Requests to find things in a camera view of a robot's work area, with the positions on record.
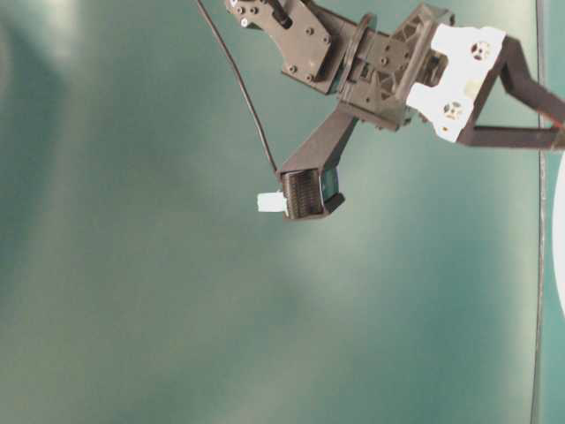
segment black wire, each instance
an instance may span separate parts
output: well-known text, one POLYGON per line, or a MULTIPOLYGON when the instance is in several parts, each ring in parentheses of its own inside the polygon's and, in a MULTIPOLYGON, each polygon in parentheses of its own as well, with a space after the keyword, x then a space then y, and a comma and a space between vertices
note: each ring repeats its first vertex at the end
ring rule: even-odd
POLYGON ((206 21, 206 23, 208 24, 208 26, 212 30, 212 33, 214 34, 214 38, 216 39, 216 41, 218 42, 218 44, 222 48, 223 54, 227 57, 228 62, 230 63, 231 69, 233 70, 234 74, 236 75, 236 80, 237 80, 237 83, 239 85, 239 88, 241 89, 242 94, 244 95, 245 103, 247 103, 247 108, 249 108, 249 111, 251 112, 251 115, 253 117, 253 121, 255 122, 255 126, 257 127, 257 133, 259 134, 259 138, 260 138, 261 143, 263 145, 263 150, 265 150, 265 155, 267 156, 267 159, 268 159, 269 163, 271 164, 271 167, 273 168, 273 172, 276 175, 276 171, 277 171, 276 163, 275 163, 275 159, 273 158, 273 154, 271 153, 271 149, 268 146, 267 136, 265 135, 265 130, 263 129, 263 125, 261 124, 261 121, 259 119, 259 115, 257 115, 257 111, 255 110, 255 107, 253 106, 253 102, 251 100, 251 96, 249 95, 249 92, 247 91, 247 87, 245 86, 244 79, 242 78, 241 73, 239 72, 239 69, 237 68, 236 61, 234 60, 233 56, 230 54, 228 46, 226 46, 226 43, 223 41, 223 38, 220 35, 220 32, 218 31, 218 28, 216 27, 216 25, 214 24, 214 22, 210 18, 210 15, 208 14, 206 8, 204 7, 204 4, 202 4, 202 2, 200 0, 194 0, 194 1, 196 2, 196 5, 198 6, 198 9, 200 11, 200 14, 202 15, 202 18, 204 18, 204 20, 206 21))

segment green surface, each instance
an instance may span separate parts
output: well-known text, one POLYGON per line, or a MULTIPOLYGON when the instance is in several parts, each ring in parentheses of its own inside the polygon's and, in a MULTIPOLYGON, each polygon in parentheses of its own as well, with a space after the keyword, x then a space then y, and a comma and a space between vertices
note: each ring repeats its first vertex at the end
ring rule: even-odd
MULTIPOLYGON (((335 107, 211 12, 282 161, 335 107)), ((392 31, 418 4, 320 1, 392 31)), ((519 37, 533 0, 446 1, 519 37)), ((0 421, 528 423, 538 156, 361 125, 294 224, 187 0, 2 0, 0 421)), ((497 87, 484 122, 535 125, 497 87)))
MULTIPOLYGON (((565 4, 546 1, 546 65, 547 85, 555 93, 565 95, 565 58, 563 57, 563 17, 565 4)), ((554 258, 552 256, 552 221, 554 196, 561 155, 547 156, 547 236, 546 281, 544 293, 544 325, 541 363, 541 423, 561 424, 565 417, 565 318, 555 285, 554 258)))

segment mounting hole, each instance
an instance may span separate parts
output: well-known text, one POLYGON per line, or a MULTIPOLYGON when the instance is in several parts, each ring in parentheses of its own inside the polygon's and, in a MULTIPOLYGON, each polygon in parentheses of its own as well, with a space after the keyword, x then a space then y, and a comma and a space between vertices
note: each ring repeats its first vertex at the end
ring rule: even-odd
POLYGON ((471 46, 471 54, 479 62, 488 59, 491 56, 491 45, 488 42, 476 42, 471 46))
POLYGON ((443 115, 456 121, 463 114, 463 106, 459 102, 451 102, 443 107, 443 115))

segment white bracket with holes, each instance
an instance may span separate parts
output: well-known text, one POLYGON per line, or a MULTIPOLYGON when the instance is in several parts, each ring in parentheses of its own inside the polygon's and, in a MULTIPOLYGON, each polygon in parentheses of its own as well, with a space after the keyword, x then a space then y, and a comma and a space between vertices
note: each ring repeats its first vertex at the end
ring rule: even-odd
POLYGON ((433 123, 439 137, 457 141, 505 37, 505 32, 491 27, 438 26, 432 49, 447 56, 448 65, 436 87, 414 84, 406 103, 433 123))

